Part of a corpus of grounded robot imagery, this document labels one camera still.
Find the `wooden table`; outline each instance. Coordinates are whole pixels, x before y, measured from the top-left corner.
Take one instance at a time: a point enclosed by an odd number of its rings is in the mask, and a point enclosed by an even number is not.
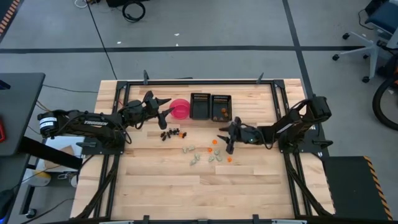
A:
[[[304,99],[299,79],[284,81],[290,106]],[[116,81],[101,82],[95,113],[111,113],[115,88]],[[193,92],[231,95],[234,117],[254,126],[276,122],[268,85],[132,86],[129,100],[142,100],[149,90],[158,98],[188,101]],[[282,105],[280,92],[278,99]],[[170,103],[161,109],[166,110]],[[226,143],[220,139],[217,145],[211,143],[217,134],[226,135],[218,131],[226,123],[177,120],[171,115],[167,122],[168,128],[180,128],[187,137],[172,136],[163,142],[157,119],[145,122],[140,130],[127,129],[132,144],[126,145],[120,159],[112,220],[142,220],[143,215],[150,215],[151,220],[251,219],[253,214],[260,218],[294,217],[284,158],[277,144],[267,150],[236,143],[233,161],[227,162]],[[184,154],[182,147],[190,145],[196,149]],[[208,147],[219,149],[223,161],[209,163]],[[190,166],[194,153],[201,159]],[[334,213],[321,160],[312,154],[301,154],[301,158],[308,188],[325,209]],[[103,156],[95,156],[82,169],[71,217],[78,215],[96,192],[102,161]],[[301,193],[297,192],[304,214]],[[102,214],[106,206],[103,201]]]

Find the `toy piece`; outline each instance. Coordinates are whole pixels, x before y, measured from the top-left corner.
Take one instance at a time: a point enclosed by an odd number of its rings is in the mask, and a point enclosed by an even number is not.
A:
[[[195,165],[197,163],[196,159],[192,159],[191,162],[189,163],[191,166]]]

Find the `gray floor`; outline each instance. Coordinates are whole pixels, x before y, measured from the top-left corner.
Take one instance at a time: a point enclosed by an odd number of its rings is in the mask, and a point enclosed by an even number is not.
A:
[[[102,47],[88,9],[74,0],[25,1],[0,49],[65,49]],[[358,11],[369,0],[288,0],[301,46],[359,45],[344,41],[348,31],[372,33],[358,25]],[[127,23],[105,1],[92,5],[106,47],[174,47],[215,45],[293,46],[282,0],[151,0],[147,14],[135,24]],[[394,161],[397,133],[379,124],[371,98],[382,81],[360,80],[368,74],[369,61],[361,57],[331,60],[335,52],[304,52],[314,93],[328,98],[333,116],[324,125],[325,135],[335,143],[332,156],[371,157],[394,218],[398,218],[398,175]],[[109,53],[120,79],[142,78],[301,78],[294,51],[245,50],[211,52]],[[74,90],[93,90],[100,80],[113,79],[104,53],[0,54],[0,72],[44,72],[45,83]],[[50,109],[92,111],[96,95],[70,93],[44,87],[39,100]],[[30,120],[36,131],[38,108]],[[40,136],[27,130],[28,137]],[[73,197],[71,187],[43,188],[32,206],[39,213]],[[71,203],[32,223],[66,220]],[[10,223],[25,220],[16,209]]]

